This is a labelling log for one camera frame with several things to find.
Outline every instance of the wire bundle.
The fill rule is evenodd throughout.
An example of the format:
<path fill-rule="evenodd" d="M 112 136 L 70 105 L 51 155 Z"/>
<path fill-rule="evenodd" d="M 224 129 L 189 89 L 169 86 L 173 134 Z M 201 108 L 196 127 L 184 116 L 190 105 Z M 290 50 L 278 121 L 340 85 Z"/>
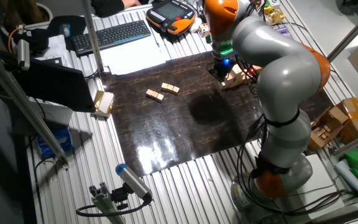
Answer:
<path fill-rule="evenodd" d="M 266 122 L 260 122 L 260 120 L 262 119 L 263 116 L 261 116 L 251 127 L 250 127 L 250 131 L 247 135 L 247 139 L 246 142 L 250 139 L 252 139 L 258 132 L 260 135 L 262 135 L 262 147 L 264 145 L 266 136 L 267 136 L 267 124 Z M 251 202 L 255 203 L 256 205 L 272 212 L 272 213 L 276 213 L 276 214 L 282 214 L 282 215 L 288 215 L 288 216 L 299 216 L 299 215 L 307 215 L 310 213 L 313 213 L 317 210 L 320 210 L 322 208 L 328 207 L 332 204 L 334 204 L 335 202 L 337 202 L 342 194 L 351 194 L 350 192 L 348 192 L 347 190 L 338 190 L 337 192 L 333 192 L 327 195 L 324 195 L 318 199 L 316 199 L 315 201 L 304 205 L 300 208 L 291 210 L 291 211 L 284 211 L 282 209 L 277 208 L 273 208 L 273 207 L 269 207 L 267 205 L 262 204 L 261 202 L 258 201 L 257 197 L 255 196 L 255 194 L 252 192 L 251 190 L 251 178 L 248 178 L 248 183 L 246 183 L 246 181 L 244 180 L 244 173 L 243 170 L 241 169 L 241 166 L 245 167 L 243 160 L 241 159 L 244 155 L 244 151 L 246 150 L 245 144 L 241 145 L 240 149 L 237 152 L 237 164 L 236 164 L 236 174 L 237 174 L 237 181 L 238 184 L 240 185 L 241 190 L 243 191 L 244 195 L 248 198 L 248 200 L 250 200 Z"/>
<path fill-rule="evenodd" d="M 246 82 L 249 87 L 249 91 L 252 93 L 252 95 L 254 97 L 258 97 L 256 82 L 258 80 L 259 72 L 254 70 L 254 68 L 251 65 L 249 65 L 249 64 L 245 63 L 243 60 L 241 60 L 241 58 L 239 58 L 237 56 L 237 54 L 235 54 L 235 57 L 236 57 L 236 62 L 239 65 L 240 69 L 246 75 Z"/>

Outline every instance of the metal pole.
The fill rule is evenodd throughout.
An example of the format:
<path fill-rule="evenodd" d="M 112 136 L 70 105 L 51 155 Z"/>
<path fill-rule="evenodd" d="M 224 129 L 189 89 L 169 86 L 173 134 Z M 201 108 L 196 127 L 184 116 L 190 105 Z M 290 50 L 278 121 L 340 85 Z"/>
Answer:
<path fill-rule="evenodd" d="M 358 25 L 354 26 L 353 29 L 343 38 L 335 49 L 328 55 L 327 59 L 332 62 L 342 51 L 347 47 L 352 40 L 358 35 Z"/>
<path fill-rule="evenodd" d="M 85 8 L 85 22 L 86 28 L 88 28 L 89 40 L 91 41 L 93 54 L 96 59 L 96 66 L 98 67 L 98 73 L 101 74 L 104 72 L 102 57 L 100 56 L 98 37 L 96 36 L 96 31 L 93 26 L 92 15 L 91 15 L 91 7 L 88 0 L 83 0 L 84 8 Z"/>
<path fill-rule="evenodd" d="M 27 96 L 13 75 L 10 72 L 5 71 L 4 65 L 1 61 L 0 84 L 7 92 L 7 94 L 12 98 L 17 107 L 19 107 L 19 109 L 23 112 L 24 116 L 30 121 L 31 125 L 35 128 L 38 134 L 42 136 L 53 153 L 55 153 L 59 159 L 63 161 L 67 160 L 65 152 L 63 151 L 59 142 L 56 140 L 55 136 L 53 136 L 52 132 L 49 130 L 48 126 L 38 115 L 38 113 L 35 112 L 33 107 L 31 107 Z"/>
<path fill-rule="evenodd" d="M 352 149 L 358 147 L 358 139 L 350 142 L 349 144 L 345 145 L 344 147 L 338 149 L 337 151 L 333 152 L 333 156 L 341 157 L 343 154 L 351 151 Z"/>

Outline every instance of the monitor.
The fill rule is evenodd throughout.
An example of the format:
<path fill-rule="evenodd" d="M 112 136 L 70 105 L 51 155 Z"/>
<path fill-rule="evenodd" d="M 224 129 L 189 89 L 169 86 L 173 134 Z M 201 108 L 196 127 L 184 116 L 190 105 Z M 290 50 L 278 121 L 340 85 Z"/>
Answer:
<path fill-rule="evenodd" d="M 17 57 L 0 51 L 0 56 L 17 63 Z M 27 71 L 12 72 L 27 96 L 51 101 L 78 112 L 95 112 L 90 89 L 80 70 L 37 59 Z"/>

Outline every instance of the screen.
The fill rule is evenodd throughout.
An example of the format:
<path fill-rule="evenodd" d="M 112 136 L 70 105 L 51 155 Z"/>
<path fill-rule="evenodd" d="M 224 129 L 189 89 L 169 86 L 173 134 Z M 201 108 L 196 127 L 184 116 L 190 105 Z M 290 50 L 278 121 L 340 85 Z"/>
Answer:
<path fill-rule="evenodd" d="M 177 16 L 182 15 L 186 11 L 174 6 L 173 4 L 166 4 L 157 9 L 157 12 L 165 16 L 167 19 L 174 20 Z"/>

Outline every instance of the wooden block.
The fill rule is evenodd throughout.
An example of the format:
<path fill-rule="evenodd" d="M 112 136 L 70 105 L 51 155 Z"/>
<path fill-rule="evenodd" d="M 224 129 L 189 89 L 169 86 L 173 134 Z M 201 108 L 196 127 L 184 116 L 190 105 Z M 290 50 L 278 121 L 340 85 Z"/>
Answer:
<path fill-rule="evenodd" d="M 217 82 L 217 84 L 218 84 L 218 87 L 219 87 L 220 90 L 225 90 L 225 89 L 230 87 L 225 82 Z"/>
<path fill-rule="evenodd" d="M 173 85 L 168 84 L 167 89 L 168 89 L 168 90 L 172 90 L 172 89 L 173 89 Z"/>
<path fill-rule="evenodd" d="M 230 72 L 233 76 L 240 75 L 242 73 L 242 70 L 238 64 L 235 64 Z"/>
<path fill-rule="evenodd" d="M 252 68 L 254 68 L 254 70 L 257 71 L 259 74 L 262 71 L 262 69 L 264 69 L 264 68 L 256 66 L 256 65 L 253 65 Z"/>
<path fill-rule="evenodd" d="M 317 127 L 313 130 L 313 133 L 317 133 L 320 130 L 320 127 Z"/>
<path fill-rule="evenodd" d="M 162 83 L 161 84 L 161 90 L 162 91 L 166 91 L 166 92 L 168 92 L 168 93 L 172 93 L 172 94 L 174 94 L 174 95 L 178 95 L 178 93 L 179 93 L 179 87 L 177 87 L 177 86 L 173 86 L 173 85 L 171 85 L 171 84 L 167 84 L 167 83 Z"/>
<path fill-rule="evenodd" d="M 330 129 L 328 126 L 326 126 L 326 125 L 324 125 L 324 129 L 325 129 L 328 133 L 331 132 L 331 129 Z"/>
<path fill-rule="evenodd" d="M 226 80 L 224 81 L 226 84 L 232 83 L 234 81 L 234 76 L 232 76 L 230 73 L 227 75 Z"/>
<path fill-rule="evenodd" d="M 318 132 L 316 132 L 317 136 L 321 136 L 322 134 L 324 134 L 326 132 L 326 130 L 324 130 L 323 128 L 320 128 L 320 130 Z"/>
<path fill-rule="evenodd" d="M 153 90 L 147 90 L 146 91 L 146 96 L 149 97 L 150 99 L 153 99 L 159 103 L 162 102 L 162 99 L 164 98 L 164 96 L 160 93 L 157 93 L 156 91 Z"/>

